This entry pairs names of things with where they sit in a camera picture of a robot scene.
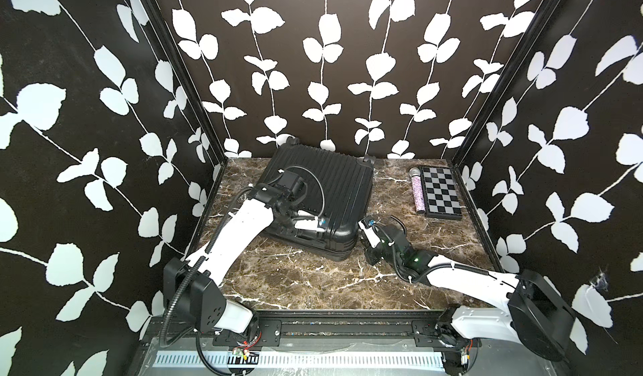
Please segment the black ribbed hard-shell suitcase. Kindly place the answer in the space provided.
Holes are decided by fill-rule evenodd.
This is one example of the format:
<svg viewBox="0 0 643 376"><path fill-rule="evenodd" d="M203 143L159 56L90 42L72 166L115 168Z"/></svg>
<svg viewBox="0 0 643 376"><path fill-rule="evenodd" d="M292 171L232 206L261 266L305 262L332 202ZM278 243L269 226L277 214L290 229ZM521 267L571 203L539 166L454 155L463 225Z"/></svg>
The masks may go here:
<svg viewBox="0 0 643 376"><path fill-rule="evenodd" d="M322 198L315 180L305 169L318 176L326 195L323 216L330 225L322 233L278 233L272 223L265 233L330 260L348 259L357 243L358 222L367 213L373 188L373 160L306 146L290 137L276 150L257 185L273 180L282 169L293 169L308 183L308 194L300 208L313 214L321 208Z"/></svg>

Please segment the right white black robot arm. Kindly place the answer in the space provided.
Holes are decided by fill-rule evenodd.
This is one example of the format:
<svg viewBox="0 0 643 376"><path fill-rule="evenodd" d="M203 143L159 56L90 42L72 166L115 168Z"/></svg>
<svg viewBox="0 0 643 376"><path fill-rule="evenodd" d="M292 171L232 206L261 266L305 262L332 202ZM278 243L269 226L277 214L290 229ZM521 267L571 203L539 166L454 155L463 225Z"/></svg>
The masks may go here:
<svg viewBox="0 0 643 376"><path fill-rule="evenodd" d="M537 272L485 270L415 249L405 229L370 218L358 226L370 264L384 260L410 285L451 290L485 302L484 308L460 306L440 314L433 334L445 347L461 349L476 339L494 339L521 344L552 362L566 358L575 312Z"/></svg>

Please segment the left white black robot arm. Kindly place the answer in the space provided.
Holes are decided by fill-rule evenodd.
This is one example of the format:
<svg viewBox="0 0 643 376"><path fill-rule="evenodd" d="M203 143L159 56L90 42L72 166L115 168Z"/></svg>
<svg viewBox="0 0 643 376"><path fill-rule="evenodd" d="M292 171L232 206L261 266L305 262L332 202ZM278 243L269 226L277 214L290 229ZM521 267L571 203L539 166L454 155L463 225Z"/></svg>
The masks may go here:
<svg viewBox="0 0 643 376"><path fill-rule="evenodd" d="M224 212L210 241L188 257L174 258L163 269L166 308L159 339L162 347L174 317L187 323L185 332L197 334L228 330L250 340L259 335L258 317L244 305L224 297L219 286L246 247L273 223L288 230L323 232L328 225L322 212L308 214L299 206L308 186L306 168L291 165L267 183L240 190Z"/></svg>

